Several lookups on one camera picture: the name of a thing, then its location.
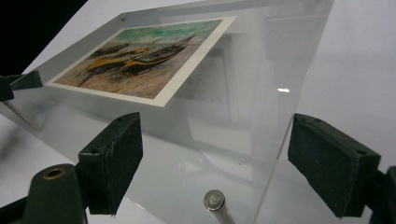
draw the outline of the printed picture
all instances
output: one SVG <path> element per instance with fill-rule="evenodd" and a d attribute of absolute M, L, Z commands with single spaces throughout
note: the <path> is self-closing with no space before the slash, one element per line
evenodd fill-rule
<path fill-rule="evenodd" d="M 122 29 L 46 85 L 165 106 L 233 20 Z"/>

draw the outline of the clamp jaw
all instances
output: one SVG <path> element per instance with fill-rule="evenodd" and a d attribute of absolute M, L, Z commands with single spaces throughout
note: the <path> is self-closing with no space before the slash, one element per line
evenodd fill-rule
<path fill-rule="evenodd" d="M 113 120 L 78 153 L 78 164 L 38 172 L 27 197 L 0 208 L 2 223 L 85 224 L 93 215 L 116 215 L 143 158 L 139 113 Z"/>
<path fill-rule="evenodd" d="M 396 166 L 378 171 L 378 153 L 321 119 L 295 114 L 288 156 L 337 217 L 361 217 L 367 205 L 371 224 L 396 224 Z"/>
<path fill-rule="evenodd" d="M 10 100 L 14 99 L 14 91 L 41 87 L 43 87 L 43 84 L 37 71 L 32 71 L 26 75 L 0 76 L 0 102 L 37 131 L 40 130 L 40 127 L 28 116 L 25 116 Z"/>

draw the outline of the white surface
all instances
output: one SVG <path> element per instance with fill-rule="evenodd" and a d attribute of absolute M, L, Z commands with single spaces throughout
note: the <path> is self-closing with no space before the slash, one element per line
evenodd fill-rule
<path fill-rule="evenodd" d="M 136 10 L 137 6 L 142 8 L 143 6 L 154 7 L 149 3 L 156 4 L 155 7 L 164 4 L 162 1 L 140 2 L 141 4 L 128 5 L 130 8 L 125 8 L 123 11 Z M 317 58 L 314 60 L 305 82 L 301 102 L 297 110 L 299 113 L 328 121 L 331 125 L 383 155 L 381 161 L 381 170 L 383 171 L 396 163 L 396 153 L 394 151 L 396 143 L 396 118 L 394 116 L 396 109 L 394 103 L 396 97 L 394 88 L 396 84 L 394 76 L 396 71 L 396 26 L 393 24 L 396 19 L 394 16 L 395 9 L 395 2 L 390 0 L 381 2 L 335 1 L 318 49 Z M 102 23 L 112 19 L 115 14 L 120 13 L 108 1 L 89 1 L 81 12 L 81 17 L 73 19 L 76 31 L 72 33 L 60 32 L 59 36 L 62 35 L 62 38 L 54 39 L 54 42 L 43 51 L 44 56 L 40 59 L 41 62 L 36 60 L 30 66 L 31 68 L 37 67 L 62 49 L 67 48 L 84 35 L 98 28 Z M 98 19 L 94 21 L 83 19 L 82 15 L 87 13 L 95 15 L 95 18 Z M 1 136 L 9 136 L 15 129 L 18 130 L 17 133 L 21 133 L 19 127 L 8 123 L 4 118 L 1 118 L 1 124 Z M 23 140 L 26 139 L 40 147 L 42 146 L 42 143 L 36 143 L 33 138 L 23 137 Z M 15 180 L 19 184 L 15 185 L 17 187 L 14 185 L 7 187 L 9 189 L 7 192 L 5 192 L 3 185 L 9 181 L 9 178 L 10 180 L 13 178 L 13 171 L 9 170 L 11 167 L 24 165 L 33 158 L 14 154 L 18 156 L 18 159 L 16 160 L 16 157 L 10 159 L 10 161 L 7 161 L 8 165 L 6 165 L 3 158 L 9 158 L 10 152 L 6 150 L 6 153 L 3 153 L 3 151 L 13 146 L 5 146 L 3 142 L 2 139 L 0 195 L 5 200 L 10 200 L 12 197 L 18 199 L 28 189 L 29 181 L 27 180 L 32 174 L 36 173 L 35 170 L 29 170 L 30 173 L 20 172 L 22 175 L 18 177 L 19 180 Z M 45 155 L 49 155 L 55 161 L 67 161 L 66 158 L 59 157 L 58 153 L 53 151 L 51 153 L 47 151 Z M 37 170 L 48 166 L 43 161 L 35 161 L 35 164 L 37 164 Z M 147 217 L 152 219 L 146 219 L 147 213 L 139 213 L 141 212 L 139 209 L 136 211 L 136 216 L 132 215 L 134 212 L 127 216 L 131 215 L 131 218 L 136 218 L 134 219 L 135 223 L 156 223 L 154 222 L 155 217 Z M 370 211 L 367 211 L 367 209 L 363 219 L 346 218 L 338 220 L 332 216 L 306 183 L 304 177 L 286 161 L 286 149 L 284 149 L 257 223 L 368 223 L 368 216 L 370 216 Z M 102 221 L 105 223 L 108 217 L 104 219 L 89 218 L 95 218 L 95 222 L 92 220 L 92 223 L 102 223 Z"/>

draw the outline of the photograph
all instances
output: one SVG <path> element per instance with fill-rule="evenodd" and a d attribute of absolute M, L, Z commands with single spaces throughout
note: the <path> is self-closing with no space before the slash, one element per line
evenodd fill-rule
<path fill-rule="evenodd" d="M 46 85 L 165 106 L 234 19 L 121 29 Z"/>

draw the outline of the metal standoff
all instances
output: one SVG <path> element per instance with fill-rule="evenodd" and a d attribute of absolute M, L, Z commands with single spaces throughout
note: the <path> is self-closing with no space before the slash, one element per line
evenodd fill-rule
<path fill-rule="evenodd" d="M 219 224 L 234 224 L 225 204 L 225 196 L 218 189 L 210 190 L 204 197 L 204 205 Z"/>

